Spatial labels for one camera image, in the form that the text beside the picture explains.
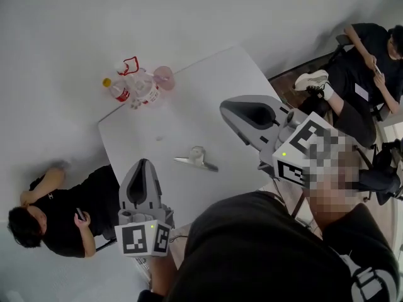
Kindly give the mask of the pink plastic cup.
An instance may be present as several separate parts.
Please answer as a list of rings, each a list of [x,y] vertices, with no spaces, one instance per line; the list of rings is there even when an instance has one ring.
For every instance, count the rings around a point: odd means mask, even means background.
[[[167,66],[158,67],[154,73],[156,84],[165,91],[171,91],[175,87],[174,75],[172,70]]]

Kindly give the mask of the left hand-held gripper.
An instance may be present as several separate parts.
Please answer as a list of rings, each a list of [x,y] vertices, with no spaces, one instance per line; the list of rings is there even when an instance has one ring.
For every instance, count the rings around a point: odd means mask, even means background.
[[[174,226],[174,211],[162,206],[161,187],[154,165],[140,159],[120,184],[121,210],[115,235],[122,255],[126,257],[165,257]],[[140,205],[151,210],[125,210]]]

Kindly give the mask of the large metal binder clip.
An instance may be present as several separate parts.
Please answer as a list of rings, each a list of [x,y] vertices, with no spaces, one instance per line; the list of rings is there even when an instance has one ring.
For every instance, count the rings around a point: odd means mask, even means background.
[[[219,168],[205,161],[205,149],[201,146],[194,146],[187,157],[175,157],[174,161],[186,165],[191,165],[199,169],[218,172]]]

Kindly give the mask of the person's right forearm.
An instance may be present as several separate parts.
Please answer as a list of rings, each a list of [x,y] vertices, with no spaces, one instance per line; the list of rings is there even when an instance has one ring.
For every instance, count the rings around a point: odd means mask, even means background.
[[[340,188],[337,182],[330,180],[319,182],[315,189],[307,189],[305,196],[321,231],[341,219],[359,203],[354,193]]]

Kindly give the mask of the small red-label plastic bottle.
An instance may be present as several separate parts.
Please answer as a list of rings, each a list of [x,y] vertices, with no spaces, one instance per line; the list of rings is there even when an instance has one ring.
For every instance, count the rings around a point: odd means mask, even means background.
[[[110,78],[105,78],[102,85],[118,102],[126,103],[129,100],[130,90],[124,81],[113,81]]]

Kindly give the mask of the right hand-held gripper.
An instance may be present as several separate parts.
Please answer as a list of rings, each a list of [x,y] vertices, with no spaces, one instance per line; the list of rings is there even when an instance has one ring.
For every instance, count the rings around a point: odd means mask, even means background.
[[[281,101],[265,95],[227,99],[220,112],[246,145],[260,151],[261,163],[273,169],[269,175],[300,187],[316,187],[323,180],[334,131],[317,113],[289,112]],[[278,123],[283,123],[280,132]]]

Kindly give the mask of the black folding chair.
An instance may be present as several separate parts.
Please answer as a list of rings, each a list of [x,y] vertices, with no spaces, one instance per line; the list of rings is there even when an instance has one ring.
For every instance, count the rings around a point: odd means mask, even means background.
[[[116,243],[116,238],[109,239],[106,243],[104,243],[103,245],[97,247],[96,252],[99,252],[100,250],[103,250],[103,249],[113,245],[114,243]]]

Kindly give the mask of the large clear red-handled bottle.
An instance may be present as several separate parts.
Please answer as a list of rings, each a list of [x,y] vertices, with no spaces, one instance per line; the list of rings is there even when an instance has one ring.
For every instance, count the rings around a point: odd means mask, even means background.
[[[131,93],[132,109],[140,106],[156,106],[162,101],[161,91],[154,78],[140,68],[136,56],[125,59],[116,71]]]

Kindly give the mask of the person's left forearm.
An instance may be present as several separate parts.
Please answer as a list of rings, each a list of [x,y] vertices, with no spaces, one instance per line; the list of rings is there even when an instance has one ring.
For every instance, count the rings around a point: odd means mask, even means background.
[[[178,271],[171,252],[164,257],[151,257],[147,263],[153,292],[161,296],[167,295]]]

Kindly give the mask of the person's black shirt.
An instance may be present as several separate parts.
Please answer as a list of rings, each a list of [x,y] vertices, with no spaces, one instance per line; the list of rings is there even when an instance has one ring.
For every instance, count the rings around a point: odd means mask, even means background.
[[[191,224],[168,294],[137,302],[397,302],[398,263],[364,204],[321,233],[273,193],[221,200]]]

